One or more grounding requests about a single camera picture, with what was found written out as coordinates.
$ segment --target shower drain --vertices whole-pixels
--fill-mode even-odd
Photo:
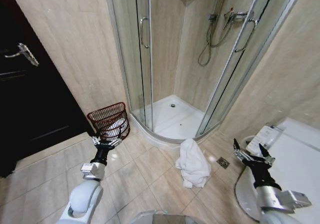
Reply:
[[[220,166],[222,166],[224,169],[226,169],[229,166],[229,162],[224,159],[223,157],[220,157],[217,161],[216,161]]]

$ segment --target shower door handle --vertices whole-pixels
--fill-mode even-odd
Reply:
[[[251,38],[252,38],[252,35],[254,34],[254,32],[255,32],[255,30],[256,30],[256,28],[257,28],[257,25],[258,25],[258,23],[259,23],[258,20],[253,19],[253,18],[249,19],[248,22],[253,22],[253,24],[254,24],[253,29],[251,30],[251,33],[250,33],[247,41],[245,42],[243,48],[240,48],[240,49],[237,49],[237,48],[236,48],[236,49],[234,50],[235,53],[244,51],[244,50],[246,49],[246,47],[248,46],[248,44],[249,44],[249,42],[250,42],[250,40],[251,40]]]
[[[148,45],[145,45],[145,43],[144,43],[144,26],[143,26],[143,24],[144,24],[144,21],[145,20],[148,20],[148,17],[143,17],[142,19],[140,19],[140,43],[145,47],[145,48],[149,48],[149,46]]]

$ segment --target glass shower door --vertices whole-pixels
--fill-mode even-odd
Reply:
[[[244,86],[255,59],[289,0],[253,0],[197,135],[216,127]]]
[[[112,0],[131,113],[152,130],[149,0]]]

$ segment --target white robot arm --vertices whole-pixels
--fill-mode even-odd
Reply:
[[[236,139],[233,140],[234,154],[254,176],[254,187],[258,193],[257,207],[261,210],[261,224],[301,224],[288,214],[295,213],[296,208],[308,207],[311,204],[303,193],[282,191],[281,187],[271,177],[268,169],[272,167],[275,158],[259,144],[263,157],[247,154],[240,149]]]
[[[92,137],[97,148],[95,158],[81,167],[85,181],[71,192],[69,202],[57,224],[90,224],[92,216],[103,194],[100,181],[105,175],[108,152],[121,143],[117,138],[112,142]]]

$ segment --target wire basket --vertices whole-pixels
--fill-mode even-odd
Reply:
[[[126,113],[126,105],[123,102],[88,113],[87,117],[101,140],[113,141],[119,135],[125,139],[130,132],[129,120]]]

